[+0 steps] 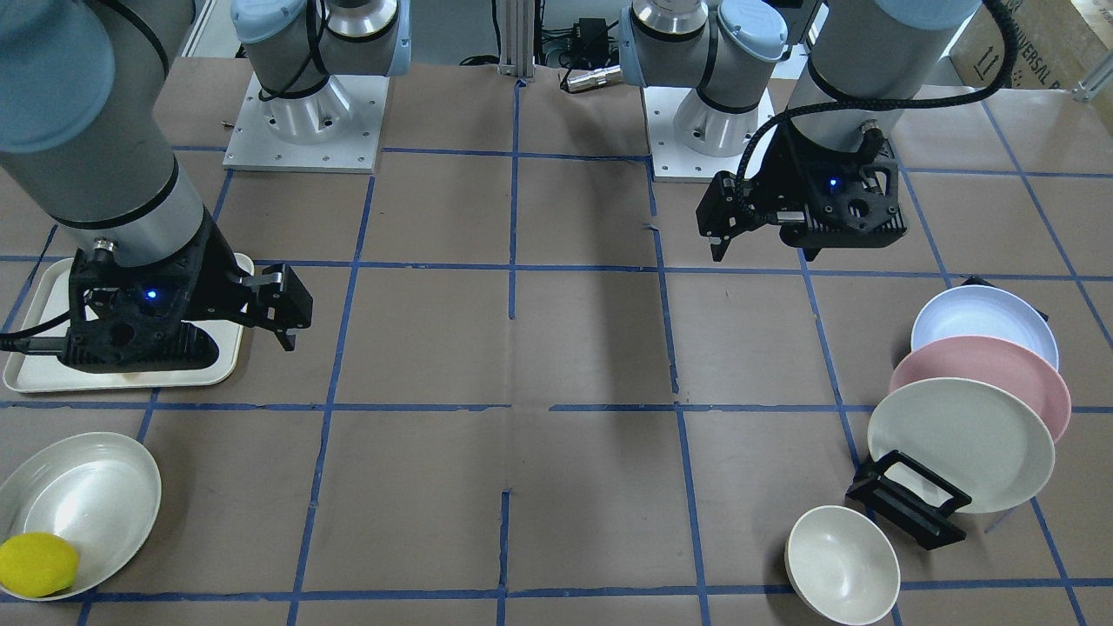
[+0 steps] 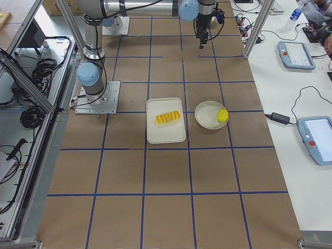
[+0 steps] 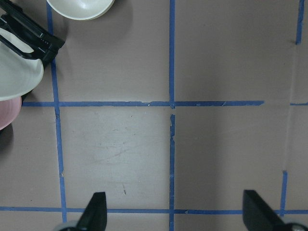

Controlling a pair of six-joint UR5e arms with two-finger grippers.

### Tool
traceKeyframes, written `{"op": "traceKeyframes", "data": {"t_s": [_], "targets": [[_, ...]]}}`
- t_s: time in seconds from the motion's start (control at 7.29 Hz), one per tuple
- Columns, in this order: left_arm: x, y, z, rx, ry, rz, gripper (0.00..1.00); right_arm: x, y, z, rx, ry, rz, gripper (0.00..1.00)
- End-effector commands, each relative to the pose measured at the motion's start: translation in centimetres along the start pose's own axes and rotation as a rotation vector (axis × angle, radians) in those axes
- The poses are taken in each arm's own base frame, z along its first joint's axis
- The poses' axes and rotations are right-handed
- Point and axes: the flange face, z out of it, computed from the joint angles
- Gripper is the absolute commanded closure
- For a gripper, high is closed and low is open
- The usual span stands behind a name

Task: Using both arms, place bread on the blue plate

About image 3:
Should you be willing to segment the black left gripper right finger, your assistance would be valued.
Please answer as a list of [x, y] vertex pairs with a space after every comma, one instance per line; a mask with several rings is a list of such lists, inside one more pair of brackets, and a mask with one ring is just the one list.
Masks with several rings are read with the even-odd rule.
[[248, 231], [288, 231], [285, 224], [255, 190], [243, 192], [243, 222]]

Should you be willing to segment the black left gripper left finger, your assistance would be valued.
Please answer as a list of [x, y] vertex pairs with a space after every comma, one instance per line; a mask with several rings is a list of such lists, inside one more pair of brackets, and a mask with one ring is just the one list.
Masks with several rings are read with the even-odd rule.
[[78, 231], [104, 231], [107, 225], [107, 204], [105, 192], [93, 194], [90, 202], [77, 222]]

